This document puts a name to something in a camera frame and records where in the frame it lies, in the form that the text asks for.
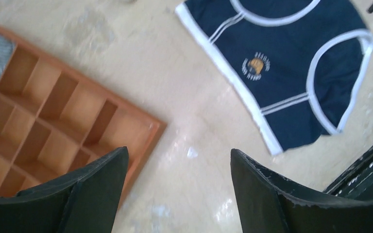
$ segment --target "white piping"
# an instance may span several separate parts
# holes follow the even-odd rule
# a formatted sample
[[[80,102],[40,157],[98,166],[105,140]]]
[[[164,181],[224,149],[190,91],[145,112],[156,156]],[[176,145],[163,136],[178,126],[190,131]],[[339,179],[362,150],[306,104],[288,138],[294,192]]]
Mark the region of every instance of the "white piping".
[[[322,55],[326,53],[330,48],[335,46],[338,43],[341,43],[343,41],[347,41],[353,38],[359,38],[359,42],[361,43],[362,52],[364,54],[364,57],[362,59],[359,75],[357,77],[357,80],[354,84],[353,90],[351,92],[351,100],[350,104],[348,105],[348,108],[344,112],[338,127],[335,127],[325,116],[324,112],[321,109],[321,106],[318,102],[318,98],[315,94],[315,87],[314,87],[314,79],[315,79],[315,70],[317,68],[318,62]],[[337,134],[342,131],[342,129],[345,126],[345,122],[351,113],[355,101],[356,101],[356,95],[359,90],[359,87],[362,83],[362,80],[365,76],[365,72],[368,67],[368,63],[370,61],[371,52],[373,50],[373,35],[366,29],[358,29],[353,30],[344,34],[341,34],[327,43],[325,43],[314,55],[311,61],[311,65],[308,70],[308,76],[306,79],[306,92],[309,96],[309,103],[311,105],[312,111],[314,112],[315,117],[318,119],[318,121],[321,123],[321,125],[327,130],[329,134]]]
[[[213,44],[216,40],[218,40],[218,38],[221,36],[221,34],[228,28],[228,27],[231,27],[232,25],[240,22],[242,19],[244,18],[244,15],[239,15],[239,18],[237,18],[236,20],[234,21],[231,21],[229,22],[227,25],[225,25],[225,27],[218,33],[218,35],[212,39],[211,44]]]
[[[282,101],[279,101],[279,102],[277,102],[277,103],[274,103],[274,104],[271,104],[271,105],[268,105],[268,106],[266,106],[266,107],[263,107],[263,108],[261,108],[261,111],[268,111],[268,110],[270,110],[271,108],[275,108],[275,107],[278,107],[278,106],[280,106],[280,105],[282,105],[282,104],[285,104],[285,103],[288,103],[288,102],[291,102],[291,101],[294,101],[294,100],[297,100],[297,99],[299,99],[299,98],[301,98],[301,97],[305,97],[305,96],[308,96],[308,94],[305,92],[305,93],[302,93],[302,94],[299,94],[299,95],[296,95],[296,96],[293,96],[293,97],[290,97],[290,98],[288,98],[288,99],[286,99],[286,100],[282,100]]]
[[[260,26],[264,26],[264,27],[277,27],[277,26],[290,24],[301,19],[302,17],[304,17],[306,14],[308,14],[309,12],[313,10],[318,5],[318,3],[320,3],[320,0],[312,0],[312,2],[308,6],[306,6],[304,9],[302,9],[301,11],[293,15],[290,15],[287,17],[281,17],[281,18],[262,17],[245,9],[242,6],[241,2],[239,2],[239,0],[230,0],[230,2],[233,8],[235,9],[235,11],[239,13],[242,12],[245,18],[249,22],[260,25]]]
[[[288,108],[288,107],[291,107],[293,105],[296,105],[298,103],[301,103],[301,102],[304,102],[308,100],[308,96],[305,96],[305,97],[302,97],[300,99],[297,99],[297,100],[294,100],[294,101],[291,101],[289,103],[286,103],[286,104],[283,104],[283,105],[280,105],[276,108],[273,108],[273,109],[270,109],[270,110],[266,110],[264,112],[262,112],[262,114],[264,114],[264,116],[268,115],[268,114],[271,114],[271,113],[275,113],[275,112],[278,112],[279,110],[282,110],[284,108]]]
[[[235,15],[234,17],[231,17],[227,20],[225,20],[216,30],[215,32],[212,34],[212,36],[209,37],[209,41],[212,41],[212,39],[220,32],[220,30],[224,27],[229,27],[229,26],[226,26],[226,24],[230,23],[231,21],[236,21],[238,18],[242,17],[242,14],[241,13],[238,13],[237,15]]]

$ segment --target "white trim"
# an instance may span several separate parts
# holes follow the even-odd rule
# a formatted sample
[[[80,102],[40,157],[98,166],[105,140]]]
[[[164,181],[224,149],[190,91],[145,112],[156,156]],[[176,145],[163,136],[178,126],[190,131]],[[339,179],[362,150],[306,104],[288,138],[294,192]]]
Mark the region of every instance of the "white trim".
[[[231,27],[232,25],[240,22],[242,19],[244,18],[244,15],[239,13],[238,14],[238,18],[234,19],[233,21],[227,23],[223,28],[222,30],[215,36],[215,38],[209,38],[208,40],[210,40],[210,43],[213,44],[215,41],[218,40],[218,38],[221,36],[221,34],[228,28],[228,27]]]
[[[354,38],[358,38],[359,42],[361,43],[362,53],[364,54],[364,57],[362,59],[359,75],[357,77],[357,80],[351,92],[350,104],[345,110],[338,124],[338,127],[335,127],[328,120],[328,118],[322,111],[320,103],[318,102],[318,98],[315,94],[315,87],[314,87],[315,70],[317,68],[318,62],[320,58],[322,57],[322,55],[324,55],[324,53],[326,53],[330,48],[332,48],[338,43],[341,43],[343,41],[347,41],[350,39],[354,39]],[[359,87],[361,86],[362,80],[365,76],[365,72],[367,70],[372,51],[373,51],[373,35],[366,29],[358,29],[358,30],[353,30],[353,31],[341,34],[331,39],[330,41],[325,43],[312,58],[311,65],[308,70],[308,76],[306,79],[306,92],[308,93],[309,103],[311,105],[311,108],[312,108],[312,111],[314,112],[315,117],[318,119],[318,121],[327,130],[329,134],[338,134],[342,132],[345,126],[345,123],[347,121],[347,118],[350,115],[354,107],[354,104],[356,101],[356,95],[359,90]]]
[[[249,22],[260,25],[260,26],[264,26],[264,27],[277,27],[277,26],[287,25],[287,24],[293,23],[301,19],[302,17],[304,17],[306,14],[308,14],[309,12],[313,10],[318,5],[318,3],[320,3],[320,0],[312,0],[312,2],[308,6],[306,6],[304,9],[302,9],[301,11],[295,14],[292,14],[290,16],[281,17],[281,18],[262,17],[245,9],[242,6],[241,2],[239,2],[239,0],[230,0],[230,2],[232,4],[232,7],[235,9],[235,11],[238,13],[242,12],[245,18]]]
[[[221,34],[222,32],[220,32],[220,30],[224,27],[229,27],[229,26],[226,26],[228,23],[230,23],[231,21],[236,21],[238,18],[242,17],[242,14],[241,13],[238,13],[237,15],[225,20],[216,30],[215,32],[212,34],[212,36],[209,37],[209,40],[212,41],[212,39],[219,34]]]
[[[212,59],[217,68],[228,79],[230,84],[234,86],[235,90],[238,92],[248,111],[251,113],[253,120],[257,123],[261,131],[261,134],[265,140],[265,144],[270,150],[271,155],[277,155],[282,153],[282,147],[279,144],[274,133],[272,132],[267,120],[261,114],[261,110],[255,98],[252,96],[252,94],[247,89],[245,84],[242,82],[241,78],[238,76],[235,70],[232,69],[230,64],[226,61],[223,54],[218,50],[218,48],[215,45],[209,42],[208,36],[198,26],[185,3],[181,3],[180,5],[178,5],[175,8],[175,13],[178,15],[183,25],[192,34],[196,42],[204,49],[204,51]]]
[[[278,107],[282,104],[285,104],[285,103],[288,103],[288,102],[291,102],[291,101],[294,101],[294,100],[297,100],[299,98],[302,98],[302,97],[305,97],[305,96],[308,96],[308,94],[306,92],[302,93],[302,94],[299,94],[299,95],[296,95],[296,96],[293,96],[293,97],[290,97],[288,99],[285,99],[285,100],[282,100],[282,101],[279,101],[277,103],[274,103],[274,104],[271,104],[271,105],[268,105],[266,107],[263,107],[261,108],[261,111],[264,112],[264,111],[268,111],[270,110],[271,108],[275,108],[275,107]]]
[[[284,109],[284,108],[288,108],[288,107],[291,107],[291,106],[293,106],[293,105],[296,105],[296,104],[302,103],[302,102],[304,102],[304,101],[306,101],[306,100],[308,100],[308,99],[309,99],[308,96],[304,96],[304,97],[299,98],[299,99],[297,99],[297,100],[294,100],[294,101],[288,102],[288,103],[286,103],[286,104],[280,105],[280,106],[278,106],[278,107],[276,107],[276,108],[266,110],[266,111],[262,112],[262,114],[263,114],[264,116],[266,116],[266,115],[268,115],[268,114],[278,112],[279,110],[282,110],[282,109]]]

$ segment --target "beige floor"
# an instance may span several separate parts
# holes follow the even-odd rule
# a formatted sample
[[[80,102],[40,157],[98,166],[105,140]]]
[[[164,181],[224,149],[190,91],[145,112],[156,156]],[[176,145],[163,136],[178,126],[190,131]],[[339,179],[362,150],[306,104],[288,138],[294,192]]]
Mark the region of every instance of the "beige floor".
[[[117,233],[241,232],[229,151],[322,190],[373,144],[373,58],[345,133],[272,158],[173,13],[182,0],[0,0],[0,24],[169,123]],[[370,1],[355,0],[363,11]],[[373,31],[373,15],[364,13]]]

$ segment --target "wooden tray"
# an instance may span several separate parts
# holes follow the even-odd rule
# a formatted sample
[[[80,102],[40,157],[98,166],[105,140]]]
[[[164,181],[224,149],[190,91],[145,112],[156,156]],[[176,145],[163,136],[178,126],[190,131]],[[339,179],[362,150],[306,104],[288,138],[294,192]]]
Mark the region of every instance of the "wooden tray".
[[[47,182],[127,146],[121,203],[165,123],[0,27],[16,43],[0,79],[0,196]]]

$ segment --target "yellow emblem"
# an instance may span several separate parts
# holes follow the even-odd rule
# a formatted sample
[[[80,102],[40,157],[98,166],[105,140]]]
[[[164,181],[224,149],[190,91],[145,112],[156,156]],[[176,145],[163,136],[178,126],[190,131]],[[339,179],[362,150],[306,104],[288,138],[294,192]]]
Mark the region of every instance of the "yellow emblem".
[[[259,58],[254,58],[248,62],[249,72],[259,75],[264,68],[264,62]]]

